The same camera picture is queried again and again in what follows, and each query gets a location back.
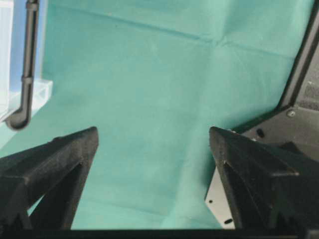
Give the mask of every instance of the screw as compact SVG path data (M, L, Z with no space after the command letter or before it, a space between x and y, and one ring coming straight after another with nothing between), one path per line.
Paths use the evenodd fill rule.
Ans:
M296 112L294 111L294 110L289 110L288 112L287 112L287 116L288 117L294 117L296 115Z

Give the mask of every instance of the teal cloth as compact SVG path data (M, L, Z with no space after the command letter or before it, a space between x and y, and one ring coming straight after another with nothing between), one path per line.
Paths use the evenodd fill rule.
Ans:
M272 110L313 0L50 0L49 103L2 155L97 126L74 229L219 228L212 125Z

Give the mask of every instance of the hole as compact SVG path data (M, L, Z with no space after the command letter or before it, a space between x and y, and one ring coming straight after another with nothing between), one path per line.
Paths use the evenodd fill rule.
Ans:
M224 224L230 224L232 222L233 222L233 220L230 218L230 219L227 219L226 221L224 221Z
M265 137L265 133L264 133L264 131L261 128L257 129L256 132L257 132L257 135L259 136L259 138L264 138Z

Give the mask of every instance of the metal plate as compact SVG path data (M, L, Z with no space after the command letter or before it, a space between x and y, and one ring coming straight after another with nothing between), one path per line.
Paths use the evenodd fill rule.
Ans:
M235 228L225 190L217 168L215 169L211 180L205 203L224 229Z

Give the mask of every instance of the green fabric backdrop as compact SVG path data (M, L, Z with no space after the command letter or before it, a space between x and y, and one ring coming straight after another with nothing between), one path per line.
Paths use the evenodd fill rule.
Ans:
M74 229L218 228L210 126L272 110L313 0L51 0L49 103L1 150L97 126Z

